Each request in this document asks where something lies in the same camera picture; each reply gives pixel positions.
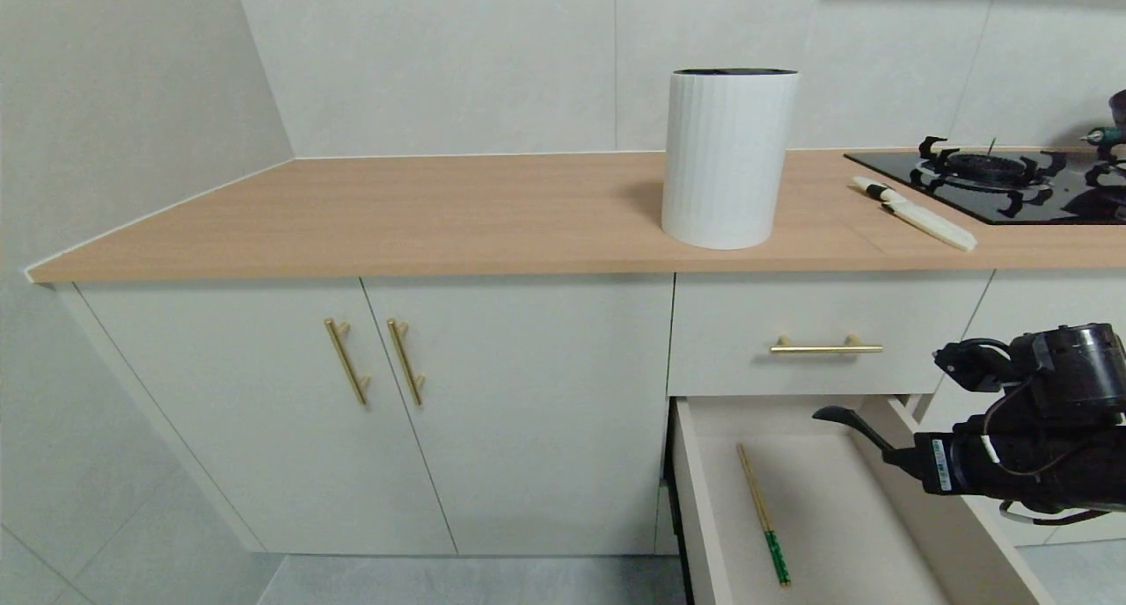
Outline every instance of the open drawer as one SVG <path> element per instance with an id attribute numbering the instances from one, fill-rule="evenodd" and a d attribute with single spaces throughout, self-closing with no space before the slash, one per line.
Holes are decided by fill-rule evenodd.
<path id="1" fill-rule="evenodd" d="M 673 404 L 673 508 L 697 605 L 1052 603 L 997 525 L 923 492 L 849 429 L 859 407 L 893 445 L 915 427 L 891 397 L 720 397 Z M 781 587 L 740 464 L 748 450 L 793 585 Z"/>

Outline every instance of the white tiled wall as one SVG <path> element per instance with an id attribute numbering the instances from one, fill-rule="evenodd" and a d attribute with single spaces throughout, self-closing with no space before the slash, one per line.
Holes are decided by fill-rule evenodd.
<path id="1" fill-rule="evenodd" d="M 3 0 L 6 260 L 292 155 L 239 0 Z"/>
<path id="2" fill-rule="evenodd" d="M 243 0 L 301 157 L 664 145 L 668 73 L 803 72 L 793 148 L 1109 122 L 1126 0 Z"/>
<path id="3" fill-rule="evenodd" d="M 614 149 L 614 0 L 243 0 L 301 157 Z"/>
<path id="4" fill-rule="evenodd" d="M 993 0 L 954 135 L 1074 144 L 1110 124 L 1124 44 L 1126 0 Z"/>
<path id="5" fill-rule="evenodd" d="M 5 0 L 0 15 L 0 603 L 253 604 L 280 557 L 240 546 L 54 292 L 20 273 L 289 158 L 239 0 Z"/>

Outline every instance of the label sticker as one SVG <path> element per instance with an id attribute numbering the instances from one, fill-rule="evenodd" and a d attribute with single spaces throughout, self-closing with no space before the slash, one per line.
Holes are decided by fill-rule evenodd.
<path id="1" fill-rule="evenodd" d="M 931 441 L 930 448 L 935 452 L 935 469 L 938 470 L 938 486 L 944 491 L 954 490 L 950 483 L 950 470 L 946 465 L 946 450 L 942 448 L 942 441 Z"/>

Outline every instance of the white cylindrical container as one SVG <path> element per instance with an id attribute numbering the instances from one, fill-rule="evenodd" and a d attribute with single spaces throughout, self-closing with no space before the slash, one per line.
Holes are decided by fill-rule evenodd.
<path id="1" fill-rule="evenodd" d="M 661 228 L 708 249 L 770 238 L 797 72 L 672 73 Z"/>

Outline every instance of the gold bar handle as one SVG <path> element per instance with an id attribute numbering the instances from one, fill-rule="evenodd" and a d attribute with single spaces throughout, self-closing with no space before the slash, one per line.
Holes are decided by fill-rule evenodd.
<path id="1" fill-rule="evenodd" d="M 399 364 L 403 366 L 406 374 L 406 384 L 410 385 L 411 397 L 414 397 L 414 404 L 422 407 L 422 383 L 426 383 L 426 374 L 414 375 L 411 368 L 411 359 L 406 357 L 406 348 L 403 346 L 403 337 L 410 328 L 405 321 L 387 320 L 387 328 L 391 330 L 391 338 L 395 341 L 395 352 L 399 353 Z"/>
<path id="2" fill-rule="evenodd" d="M 841 346 L 795 346 L 787 336 L 778 337 L 777 344 L 770 346 L 770 353 L 776 355 L 867 355 L 884 352 L 879 344 L 865 344 L 856 335 L 844 338 Z"/>
<path id="3" fill-rule="evenodd" d="M 372 382 L 372 377 L 364 376 L 363 379 L 356 379 L 356 372 L 352 370 L 348 350 L 345 349 L 343 344 L 343 337 L 348 336 L 351 324 L 347 321 L 341 321 L 340 326 L 337 326 L 337 322 L 332 321 L 330 317 L 324 320 L 324 328 L 329 331 L 329 338 L 332 339 L 332 347 L 337 349 L 337 356 L 340 357 L 340 365 L 345 368 L 345 375 L 348 376 L 352 392 L 356 392 L 356 400 L 359 401 L 359 404 L 367 407 L 367 397 L 364 395 L 364 391 L 367 390 L 367 384 Z"/>

